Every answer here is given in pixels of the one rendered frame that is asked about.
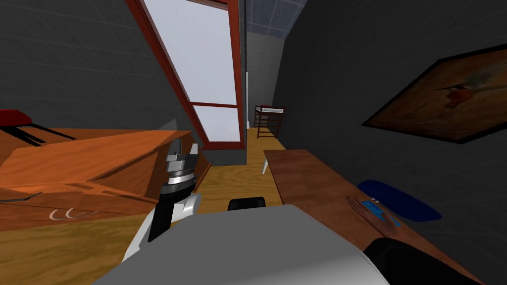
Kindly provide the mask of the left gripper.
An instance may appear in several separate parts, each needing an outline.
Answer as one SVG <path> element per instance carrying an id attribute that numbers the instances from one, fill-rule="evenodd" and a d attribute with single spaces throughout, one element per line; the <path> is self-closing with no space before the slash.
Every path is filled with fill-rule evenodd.
<path id="1" fill-rule="evenodd" d="M 192 144 L 190 154 L 182 154 L 182 140 L 175 139 L 170 146 L 170 154 L 167 155 L 167 172 L 187 171 L 193 173 L 199 158 L 199 146 Z"/>

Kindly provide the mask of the dark wooden chair white seat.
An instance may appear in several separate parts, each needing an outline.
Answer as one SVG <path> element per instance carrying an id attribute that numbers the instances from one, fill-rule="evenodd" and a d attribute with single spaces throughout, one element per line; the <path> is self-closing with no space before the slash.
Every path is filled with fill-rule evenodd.
<path id="1" fill-rule="evenodd" d="M 284 107 L 256 105 L 254 127 L 257 128 L 257 138 L 277 138 L 285 114 Z"/>

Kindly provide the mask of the red framed window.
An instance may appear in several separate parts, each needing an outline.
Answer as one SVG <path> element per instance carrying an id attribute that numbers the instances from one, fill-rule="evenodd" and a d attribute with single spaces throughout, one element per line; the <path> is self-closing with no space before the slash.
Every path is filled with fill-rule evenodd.
<path id="1" fill-rule="evenodd" d="M 245 149 L 238 0 L 125 0 L 205 150 Z"/>

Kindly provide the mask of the orange wooden cabinet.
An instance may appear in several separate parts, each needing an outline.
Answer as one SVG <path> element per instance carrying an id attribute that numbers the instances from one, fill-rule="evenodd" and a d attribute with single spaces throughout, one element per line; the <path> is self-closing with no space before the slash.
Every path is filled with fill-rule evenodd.
<path id="1" fill-rule="evenodd" d="M 175 140 L 189 154 L 190 131 L 76 130 L 0 155 L 0 232 L 141 215 L 168 181 Z"/>

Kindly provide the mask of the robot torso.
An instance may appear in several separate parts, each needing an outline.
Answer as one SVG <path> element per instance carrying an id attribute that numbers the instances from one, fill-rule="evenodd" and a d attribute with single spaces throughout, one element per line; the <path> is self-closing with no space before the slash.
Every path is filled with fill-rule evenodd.
<path id="1" fill-rule="evenodd" d="M 293 205 L 198 213 L 93 285 L 389 285 L 361 250 Z"/>

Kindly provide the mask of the brown wooden table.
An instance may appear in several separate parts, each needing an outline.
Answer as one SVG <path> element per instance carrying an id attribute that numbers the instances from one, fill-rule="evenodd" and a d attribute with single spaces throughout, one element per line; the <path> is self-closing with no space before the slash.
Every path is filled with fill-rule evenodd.
<path id="1" fill-rule="evenodd" d="M 347 204 L 347 196 L 357 199 L 380 219 L 386 213 L 404 233 L 405 237 L 399 241 L 485 285 L 397 219 L 394 212 L 366 196 L 308 150 L 267 150 L 264 154 L 264 167 L 270 169 L 283 204 L 298 207 L 344 239 L 347 253 L 341 258 L 340 268 L 344 273 L 339 276 L 339 285 L 390 285 L 363 253 L 369 244 L 383 236 Z"/>

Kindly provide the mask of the tan and blue flat object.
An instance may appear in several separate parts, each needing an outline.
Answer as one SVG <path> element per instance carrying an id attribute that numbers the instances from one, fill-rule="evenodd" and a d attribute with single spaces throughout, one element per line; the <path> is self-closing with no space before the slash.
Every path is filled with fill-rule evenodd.
<path id="1" fill-rule="evenodd" d="M 380 219 L 373 212 L 369 211 L 357 199 L 347 196 L 347 204 L 356 211 L 365 221 L 367 221 L 380 235 L 385 238 L 392 238 L 402 240 L 405 236 L 404 233 L 397 228 L 395 222 L 390 219 L 386 213 L 382 213 L 383 219 Z"/>

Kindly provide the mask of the dark blue oval dish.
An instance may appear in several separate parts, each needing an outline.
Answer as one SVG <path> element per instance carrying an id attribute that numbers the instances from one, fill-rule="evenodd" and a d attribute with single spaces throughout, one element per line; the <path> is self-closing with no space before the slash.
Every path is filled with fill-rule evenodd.
<path id="1" fill-rule="evenodd" d="M 390 211 L 410 221 L 422 223 L 442 219 L 442 214 L 434 208 L 383 182 L 366 180 L 359 183 L 357 188 Z"/>

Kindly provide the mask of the dark framed brown picture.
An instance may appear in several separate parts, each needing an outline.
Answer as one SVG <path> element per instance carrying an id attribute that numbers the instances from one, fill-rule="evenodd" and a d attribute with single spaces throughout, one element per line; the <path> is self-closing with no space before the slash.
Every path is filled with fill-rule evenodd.
<path id="1" fill-rule="evenodd" d="M 435 61 L 363 126 L 457 144 L 507 129 L 507 44 Z"/>

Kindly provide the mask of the red seat black frame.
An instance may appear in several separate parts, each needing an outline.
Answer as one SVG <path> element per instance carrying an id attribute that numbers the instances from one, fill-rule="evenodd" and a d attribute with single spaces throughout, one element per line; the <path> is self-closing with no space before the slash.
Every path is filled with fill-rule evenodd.
<path id="1" fill-rule="evenodd" d="M 1 131 L 35 147 L 39 147 L 42 143 L 46 143 L 44 140 L 41 140 L 27 133 L 26 131 L 21 130 L 20 127 L 33 127 L 47 133 L 55 134 L 71 140 L 76 140 L 74 137 L 34 124 L 29 116 L 17 109 L 0 109 Z"/>

